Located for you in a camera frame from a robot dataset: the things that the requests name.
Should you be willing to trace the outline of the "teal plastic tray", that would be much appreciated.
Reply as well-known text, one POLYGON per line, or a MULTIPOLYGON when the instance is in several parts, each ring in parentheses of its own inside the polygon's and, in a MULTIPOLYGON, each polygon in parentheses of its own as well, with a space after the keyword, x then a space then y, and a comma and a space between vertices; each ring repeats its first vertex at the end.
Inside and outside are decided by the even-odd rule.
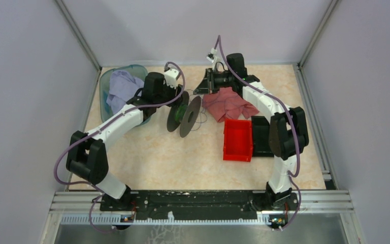
POLYGON ((106 100, 109 94, 110 76, 112 72, 116 70, 126 70, 133 76, 136 76, 143 80, 148 74, 147 69, 142 65, 129 65, 125 67, 110 69, 101 76, 99 92, 100 92, 100 113, 101 113, 101 120, 103 122, 107 121, 114 115, 111 111, 110 106, 106 103, 106 100))

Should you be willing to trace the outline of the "black cable spool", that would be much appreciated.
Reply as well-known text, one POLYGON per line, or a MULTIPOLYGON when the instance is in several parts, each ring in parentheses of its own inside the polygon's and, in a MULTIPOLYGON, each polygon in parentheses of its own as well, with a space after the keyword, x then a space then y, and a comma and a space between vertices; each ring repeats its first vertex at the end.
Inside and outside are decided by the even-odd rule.
POLYGON ((195 96, 189 101, 189 93, 187 91, 183 92, 183 98, 183 103, 171 107, 167 118, 168 132, 179 129, 181 138, 186 137, 191 132, 197 120, 202 103, 200 96, 195 96))

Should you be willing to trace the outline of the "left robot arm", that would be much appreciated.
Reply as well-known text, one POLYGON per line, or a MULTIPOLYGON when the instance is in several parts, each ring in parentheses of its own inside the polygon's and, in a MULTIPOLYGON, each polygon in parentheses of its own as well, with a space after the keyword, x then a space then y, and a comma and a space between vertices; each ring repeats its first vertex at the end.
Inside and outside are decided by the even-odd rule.
POLYGON ((119 210, 128 209, 132 203, 131 189, 111 173, 107 150, 157 108, 181 102, 184 84, 178 84, 179 78, 183 79, 184 74, 177 69, 148 73, 144 86, 136 90, 120 111, 100 126, 88 132, 76 131, 71 136, 66 169, 112 197, 112 204, 119 210))

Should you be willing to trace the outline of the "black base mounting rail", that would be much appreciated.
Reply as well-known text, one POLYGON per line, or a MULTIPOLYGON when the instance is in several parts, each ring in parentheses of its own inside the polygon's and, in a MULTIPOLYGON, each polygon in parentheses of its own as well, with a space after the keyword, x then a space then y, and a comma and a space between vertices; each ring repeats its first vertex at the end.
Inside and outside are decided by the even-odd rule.
POLYGON ((273 215, 274 224, 284 225, 290 211, 297 209, 298 196, 291 190, 275 195, 272 191, 223 190, 177 191, 138 190, 126 193, 119 200, 105 195, 101 211, 128 211, 130 220, 219 222, 269 222, 266 211, 273 215))

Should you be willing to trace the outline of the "black plastic bin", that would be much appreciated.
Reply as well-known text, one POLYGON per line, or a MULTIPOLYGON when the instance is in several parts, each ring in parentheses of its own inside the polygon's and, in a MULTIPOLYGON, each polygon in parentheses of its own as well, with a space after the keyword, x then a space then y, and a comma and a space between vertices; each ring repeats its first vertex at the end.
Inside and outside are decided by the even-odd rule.
POLYGON ((252 116, 252 156, 273 158, 274 154, 269 146, 270 123, 264 116, 252 116))

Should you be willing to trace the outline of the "lavender cloth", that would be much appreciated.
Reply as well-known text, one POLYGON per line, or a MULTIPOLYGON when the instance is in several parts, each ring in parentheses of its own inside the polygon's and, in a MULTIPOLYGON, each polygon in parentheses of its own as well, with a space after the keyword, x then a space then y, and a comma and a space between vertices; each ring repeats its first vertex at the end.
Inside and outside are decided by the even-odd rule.
POLYGON ((144 86, 144 80, 126 70, 113 71, 110 76, 109 94, 106 103, 113 114, 119 112, 136 91, 144 86))

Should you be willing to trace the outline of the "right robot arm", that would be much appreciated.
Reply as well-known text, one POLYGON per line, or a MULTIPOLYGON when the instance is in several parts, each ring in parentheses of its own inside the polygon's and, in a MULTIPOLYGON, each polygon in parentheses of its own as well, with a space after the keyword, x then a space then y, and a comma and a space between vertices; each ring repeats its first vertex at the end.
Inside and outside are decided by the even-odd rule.
POLYGON ((268 144, 274 166, 266 185, 266 204, 271 209, 279 209, 291 197, 293 178, 300 173, 301 154, 309 144, 305 111, 301 107, 285 105, 262 85, 259 78, 249 75, 241 53, 223 56, 213 48, 207 59, 212 67, 205 70, 194 93, 206 97, 230 87, 269 123, 268 144))

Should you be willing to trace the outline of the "red plastic bin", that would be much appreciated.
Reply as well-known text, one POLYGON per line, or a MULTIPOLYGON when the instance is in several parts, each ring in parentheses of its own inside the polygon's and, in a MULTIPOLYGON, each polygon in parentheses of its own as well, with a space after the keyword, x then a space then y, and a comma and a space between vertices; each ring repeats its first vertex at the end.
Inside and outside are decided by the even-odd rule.
POLYGON ((224 121, 223 160, 250 162, 252 151, 252 122, 226 119, 224 121))

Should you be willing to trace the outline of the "pink cloth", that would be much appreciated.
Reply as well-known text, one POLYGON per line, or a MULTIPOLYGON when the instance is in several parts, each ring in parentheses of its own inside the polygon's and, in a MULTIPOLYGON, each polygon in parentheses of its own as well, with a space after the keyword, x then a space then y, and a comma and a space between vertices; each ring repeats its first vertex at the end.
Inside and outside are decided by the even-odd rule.
POLYGON ((226 119, 245 119, 259 114, 259 111, 249 102, 241 98, 231 87, 222 87, 215 94, 206 94, 202 98, 202 107, 218 122, 226 119))

